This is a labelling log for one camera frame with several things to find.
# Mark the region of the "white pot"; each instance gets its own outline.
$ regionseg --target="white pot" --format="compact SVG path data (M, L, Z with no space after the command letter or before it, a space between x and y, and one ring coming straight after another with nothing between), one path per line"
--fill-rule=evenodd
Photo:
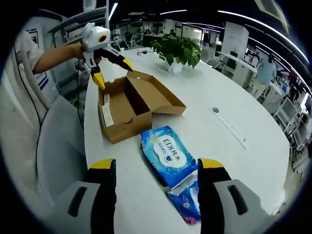
M176 58L174 58L174 62L169 66L168 62L167 63L167 71L173 74L180 73L182 71L183 64L182 63L177 63Z

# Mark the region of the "green leaves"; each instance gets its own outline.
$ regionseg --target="green leaves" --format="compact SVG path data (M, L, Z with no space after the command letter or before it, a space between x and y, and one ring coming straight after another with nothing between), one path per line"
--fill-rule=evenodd
M166 57L167 62L169 63L169 65L171 65L174 62L174 56L173 55L167 55Z
M167 60L169 65L176 58L177 63L183 65L188 63L194 68L200 60L200 48L196 42L189 38L164 35L159 40L153 40L150 47L159 54L160 59Z

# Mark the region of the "box lid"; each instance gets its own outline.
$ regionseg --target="box lid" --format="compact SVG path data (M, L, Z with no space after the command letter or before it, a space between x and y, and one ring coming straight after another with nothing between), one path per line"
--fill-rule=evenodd
M154 76L133 71L127 78L152 112L181 114L185 110L186 106Z

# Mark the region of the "cardboard box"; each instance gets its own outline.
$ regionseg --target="cardboard box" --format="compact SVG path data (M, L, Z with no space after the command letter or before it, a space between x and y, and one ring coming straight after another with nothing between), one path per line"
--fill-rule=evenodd
M114 125L106 127L102 106L104 94L110 95ZM113 144L152 128L152 112L180 115L186 106L155 77L142 72L106 82L98 89L98 115L102 133Z

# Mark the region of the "blue wet wipes pack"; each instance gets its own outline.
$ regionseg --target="blue wet wipes pack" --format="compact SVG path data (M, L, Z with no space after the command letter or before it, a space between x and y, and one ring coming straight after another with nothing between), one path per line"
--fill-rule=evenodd
M195 159L169 126L143 132L141 136L145 156L170 189L197 170Z
M184 181L167 195L187 224L195 225L200 220L197 178Z

